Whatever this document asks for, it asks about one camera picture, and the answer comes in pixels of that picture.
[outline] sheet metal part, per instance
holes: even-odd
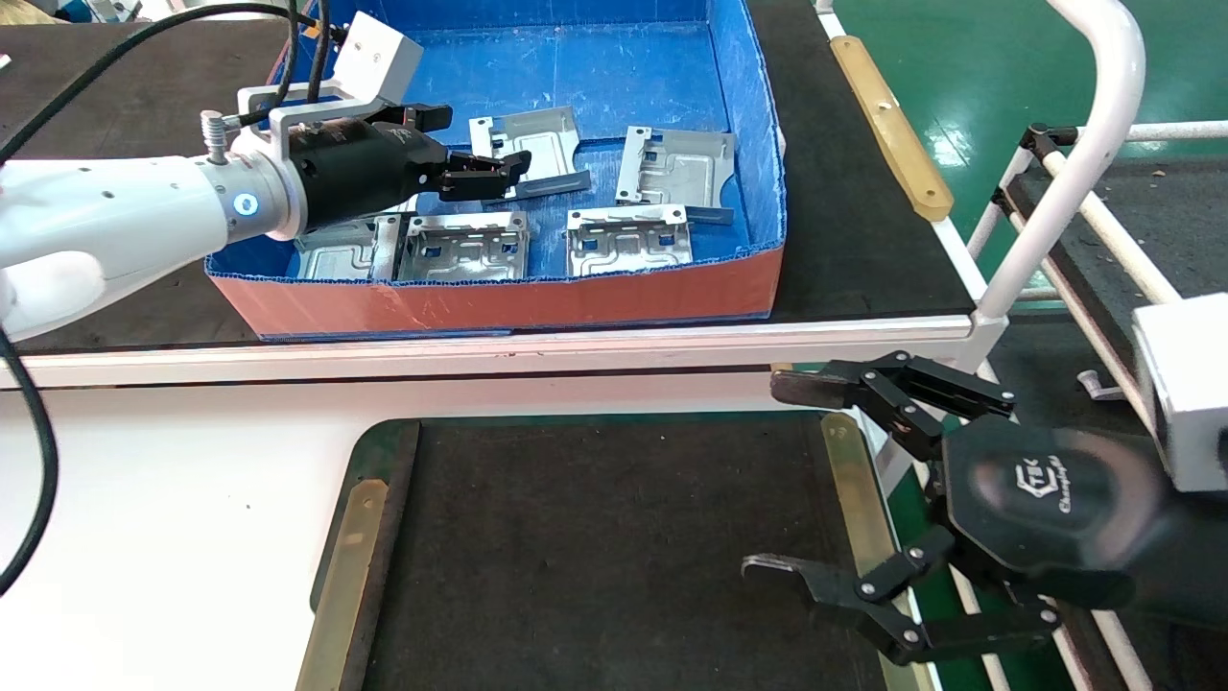
[[[729,225],[721,188],[733,174],[737,137],[715,131],[626,128],[619,204],[683,204],[691,222]]]
[[[589,172],[576,171],[573,162],[580,130],[571,106],[473,118],[469,141],[478,156],[501,158],[516,151],[533,155],[528,172],[507,191],[505,200],[577,191],[592,184]]]
[[[398,280],[524,277],[528,227],[524,211],[415,216],[409,223]]]
[[[682,204],[577,209],[567,212],[567,274],[597,275],[694,260]]]
[[[392,280],[404,216],[382,214],[308,231],[295,238],[300,279]]]

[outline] green floor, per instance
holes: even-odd
[[[1136,122],[1228,119],[1224,0],[1127,0],[1147,44],[1147,87]],[[1083,124],[1094,70],[1087,42],[1041,0],[837,0],[955,196],[968,237],[1032,122]],[[1228,141],[1130,144],[1122,156],[1228,153]],[[1000,228],[981,255],[1001,261]]]

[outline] black cable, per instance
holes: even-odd
[[[158,20],[149,25],[147,27],[138,31],[136,33],[129,36],[111,50],[107,50],[102,55],[102,58],[98,58],[97,61],[86,68],[85,71],[82,71],[80,75],[77,75],[76,79],[74,79],[68,86],[65,86],[63,91],[56,93],[55,97],[52,98],[49,103],[47,103],[47,106],[44,106],[41,110],[34,113],[34,115],[29,118],[29,120],[27,120],[26,124],[23,124],[21,129],[18,129],[16,134],[14,134],[9,139],[9,141],[4,142],[4,146],[0,146],[0,166],[4,166],[6,162],[9,162],[9,160],[12,158],[14,153],[16,153],[22,146],[25,146],[34,136],[34,134],[43,128],[43,125],[45,125],[53,117],[55,117],[56,113],[63,110],[64,107],[68,106],[74,98],[80,96],[81,92],[85,91],[87,86],[93,83],[93,81],[97,80],[103,71],[107,70],[107,68],[115,64],[115,61],[126,55],[128,52],[131,50],[133,48],[136,48],[141,43],[145,43],[150,38],[162,33],[168,28],[173,28],[179,25],[190,22],[193,20],[199,20],[201,17],[228,15],[232,12],[255,12],[260,15],[275,15],[279,17],[287,17],[287,18],[293,17],[298,23],[303,23],[307,26],[317,26],[316,20],[305,15],[300,15],[296,10],[287,10],[286,7],[274,7],[271,5],[263,5],[259,2],[236,2],[233,5],[205,5],[203,7],[194,7],[192,10],[179,12],[178,15],[171,15],[165,20]],[[327,26],[321,26],[321,31],[329,31],[332,33],[330,27]],[[295,34],[295,38],[290,42],[290,55],[287,56],[287,60],[292,60],[293,56],[297,54],[296,50],[296,47],[298,44],[297,27],[292,33]],[[292,66],[292,64],[287,61],[286,66],[290,68]],[[286,74],[287,75],[290,74],[290,69],[286,69]]]
[[[328,0],[319,1],[319,26],[327,27]],[[328,64],[329,36],[327,31],[321,31],[316,37],[316,55],[311,60],[311,76],[307,77],[307,102],[319,101],[319,83],[324,80],[324,65]]]
[[[285,15],[286,26],[289,27],[289,34],[286,37],[286,64],[281,65],[281,82],[278,83],[278,92],[273,95],[273,101],[268,106],[239,115],[239,126],[248,126],[269,117],[269,113],[271,113],[274,108],[285,102],[286,93],[290,93],[290,83],[295,79],[295,63],[298,61],[298,22],[295,21],[295,17],[298,16],[298,4],[295,0],[286,0],[286,7],[289,9]],[[327,36],[328,25],[322,26],[324,28],[321,29],[321,33]]]
[[[34,556],[34,550],[47,533],[47,524],[52,519],[52,507],[55,504],[55,490],[60,484],[60,458],[55,449],[55,433],[52,432],[52,421],[47,417],[47,407],[43,406],[43,396],[29,378],[29,372],[17,356],[17,350],[12,347],[9,334],[0,328],[0,357],[9,366],[14,380],[21,388],[21,396],[26,400],[26,409],[34,422],[34,432],[38,433],[38,449],[43,459],[43,488],[38,492],[38,506],[34,508],[34,518],[29,522],[25,540],[17,547],[12,561],[0,572],[0,596],[12,588],[21,572],[26,571],[29,558]]]

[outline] black work surface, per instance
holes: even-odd
[[[426,423],[363,689],[883,689],[756,552],[852,568],[815,415]]]
[[[1049,179],[1033,171],[1024,184],[1029,195],[1039,199]],[[1226,185],[1228,161],[1222,158],[1122,158],[1104,173],[1095,193],[1173,287],[1194,297],[1228,288]],[[1148,299],[1081,215],[1074,216],[1051,255],[1114,351],[1132,367],[1132,314]]]
[[[788,239],[772,322],[969,313],[963,282],[888,168],[813,6],[749,0],[787,139]],[[0,133],[20,126],[133,26],[0,27]],[[201,109],[264,83],[279,20],[195,22],[138,48],[49,124],[21,157],[201,153]],[[173,232],[168,220],[167,231]],[[750,323],[763,323],[754,319]],[[252,344],[199,263],[53,333],[29,352]]]

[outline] screw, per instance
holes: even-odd
[[[215,166],[226,164],[226,124],[217,110],[200,110],[200,135],[209,151],[209,162]]]

